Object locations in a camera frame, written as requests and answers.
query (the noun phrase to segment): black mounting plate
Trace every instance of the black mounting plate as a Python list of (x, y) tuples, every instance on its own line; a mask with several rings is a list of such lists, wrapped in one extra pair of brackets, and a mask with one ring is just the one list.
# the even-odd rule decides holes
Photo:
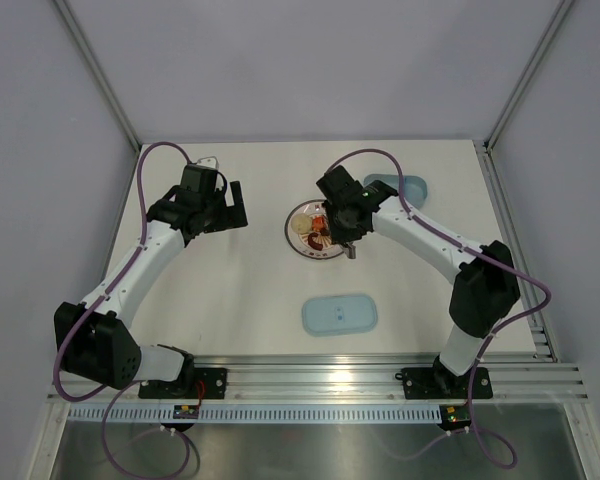
[[(402, 382), (404, 398), (407, 400), (467, 400), (469, 395), (469, 372), (460, 377), (458, 384), (445, 394), (434, 379), (433, 367), (407, 367), (395, 374), (395, 379)], [(474, 379), (474, 400), (493, 398), (489, 371), (478, 367)]]
[(191, 387), (182, 389), (173, 384), (173, 382), (162, 382), (160, 380), (150, 380), (148, 385), (142, 385), (138, 397), (146, 399), (192, 399), (197, 400), (198, 389), (196, 383), (201, 381), (205, 386), (205, 400), (223, 400), (227, 390), (227, 369), (226, 368), (198, 368), (193, 374)]

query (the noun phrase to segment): gray floor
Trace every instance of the gray floor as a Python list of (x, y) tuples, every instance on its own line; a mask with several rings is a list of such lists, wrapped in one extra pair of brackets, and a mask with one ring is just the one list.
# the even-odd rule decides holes
[[(515, 470), (493, 467), (475, 439), (464, 435), (445, 439), (417, 460), (399, 460), (441, 433), (432, 425), (196, 425), (187, 433), (200, 451), (200, 480), (585, 478), (559, 406), (482, 406), (478, 415), (485, 427), (514, 444), (520, 456)], [(111, 449), (146, 428), (109, 425)], [(99, 433), (98, 423), (69, 423), (51, 478), (125, 478), (104, 460)], [(499, 458), (508, 459), (503, 448), (489, 444)], [(173, 471), (182, 456), (179, 441), (157, 435), (116, 458), (134, 473), (152, 477)], [(195, 463), (192, 457), (180, 478), (192, 478)]]

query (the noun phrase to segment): gray wall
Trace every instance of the gray wall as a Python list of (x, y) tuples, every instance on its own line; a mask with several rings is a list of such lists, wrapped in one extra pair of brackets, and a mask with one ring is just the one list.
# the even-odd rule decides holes
[(155, 139), (484, 139), (557, 0), (70, 0)]
[(50, 4), (0, 0), (0, 479), (30, 451), (54, 310), (102, 272), (132, 167)]
[(600, 0), (577, 3), (496, 146), (551, 327), (600, 419)]

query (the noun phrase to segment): white table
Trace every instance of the white table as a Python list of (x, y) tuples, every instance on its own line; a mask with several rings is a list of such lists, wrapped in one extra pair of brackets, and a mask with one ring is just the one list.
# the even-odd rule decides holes
[[(249, 226), (201, 235), (162, 273), (143, 304), (132, 333), (139, 344), (174, 345), (194, 355), (420, 354), (437, 353), (452, 322), (451, 285), (404, 247), (370, 234), (358, 258), (301, 257), (283, 232), (289, 212), (320, 198), (315, 186), (341, 155), (363, 147), (393, 153), (406, 175), (423, 177), (429, 197), (422, 209), (469, 238), (501, 239), (470, 141), (364, 141), (183, 145), (192, 160), (216, 156), (229, 181), (240, 180)], [(147, 205), (179, 183), (184, 161), (169, 147), (149, 154), (143, 171)], [(366, 154), (345, 167), (362, 181), (393, 174), (384, 158)], [(139, 207), (131, 188), (111, 265), (138, 236)], [(366, 293), (378, 324), (363, 334), (315, 338), (302, 326), (301, 309), (316, 296)], [(493, 343), (490, 353), (535, 351), (526, 321)]]

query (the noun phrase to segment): robotic arm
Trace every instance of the robotic arm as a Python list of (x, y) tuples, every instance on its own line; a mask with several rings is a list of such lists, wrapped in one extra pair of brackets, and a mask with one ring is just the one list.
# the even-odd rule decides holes
[(514, 275), (452, 246), (439, 233), (513, 266), (509, 249), (499, 241), (482, 246), (428, 219), (415, 208), (407, 214), (393, 188), (379, 180), (363, 187), (342, 166), (327, 172), (317, 185), (326, 198), (324, 207), (331, 238), (343, 246), (349, 258), (355, 258), (352, 242), (377, 232), (413, 251), (453, 285), (449, 313), (454, 327), (434, 363), (436, 382), (444, 391), (451, 390), (455, 379), (473, 365), (483, 339), (495, 323), (518, 301), (520, 290)]
[[(223, 180), (220, 190), (216, 188)], [(55, 313), (58, 348), (69, 330), (101, 296), (105, 300), (77, 331), (62, 359), (62, 369), (95, 382), (122, 389), (133, 381), (154, 380), (154, 390), (188, 391), (193, 384), (193, 356), (165, 346), (139, 346), (129, 333), (145, 295), (189, 242), (201, 233), (247, 226), (240, 182), (231, 182), (233, 206), (227, 206), (227, 181), (215, 158), (184, 168), (173, 186), (147, 212), (144, 245), (134, 245), (109, 276), (81, 303), (63, 303)], [(143, 251), (129, 268), (137, 248)], [(125, 269), (122, 280), (109, 285)]]

